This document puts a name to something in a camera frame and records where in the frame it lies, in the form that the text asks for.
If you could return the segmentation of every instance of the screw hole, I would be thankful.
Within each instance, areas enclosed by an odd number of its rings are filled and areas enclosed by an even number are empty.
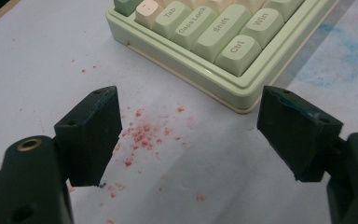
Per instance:
[[[22,223],[23,221],[29,219],[33,214],[34,208],[30,204],[27,204],[16,209],[11,216],[11,220],[14,223]]]
[[[25,140],[22,143],[20,143],[17,146],[17,150],[18,151],[29,151],[29,150],[39,147],[40,144],[42,144],[42,140],[40,140],[38,138],[28,139],[28,140]]]

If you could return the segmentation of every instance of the red powder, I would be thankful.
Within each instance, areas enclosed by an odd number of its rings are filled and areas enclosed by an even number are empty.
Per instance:
[[[143,113],[144,113],[144,110],[143,110],[143,109],[139,109],[139,110],[136,111],[135,116],[136,116],[136,117],[141,117]]]
[[[121,150],[122,147],[123,147],[123,145],[121,143],[117,143],[115,146],[115,151]]]
[[[129,167],[131,166],[133,163],[133,158],[127,158],[126,160],[124,160],[124,164]]]
[[[205,202],[206,198],[202,194],[197,194],[197,202]]]
[[[165,135],[170,135],[171,131],[172,131],[172,129],[165,128],[164,134],[165,134]]]
[[[181,106],[176,108],[176,111],[179,112],[179,113],[182,113],[183,111],[185,111],[185,107],[181,105]]]

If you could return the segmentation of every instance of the blue stain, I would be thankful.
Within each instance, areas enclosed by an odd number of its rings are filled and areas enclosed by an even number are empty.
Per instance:
[[[329,87],[358,78],[358,42],[343,30],[329,24],[322,24],[313,38],[327,35],[331,35],[335,42],[330,41],[330,46],[323,46],[325,49],[320,51],[321,57],[310,58],[309,63],[298,74],[293,74],[300,81],[313,86]]]

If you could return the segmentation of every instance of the ctrl key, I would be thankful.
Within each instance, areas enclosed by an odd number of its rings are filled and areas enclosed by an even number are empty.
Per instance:
[[[113,2],[115,3],[115,11],[128,17],[141,4],[142,0],[114,0]]]
[[[260,45],[252,37],[237,35],[217,56],[214,64],[240,77],[260,52]]]

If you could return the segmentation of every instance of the shift key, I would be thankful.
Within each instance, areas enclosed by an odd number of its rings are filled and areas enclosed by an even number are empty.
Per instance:
[[[213,63],[217,55],[251,18],[252,14],[245,6],[227,7],[194,43],[191,51]]]

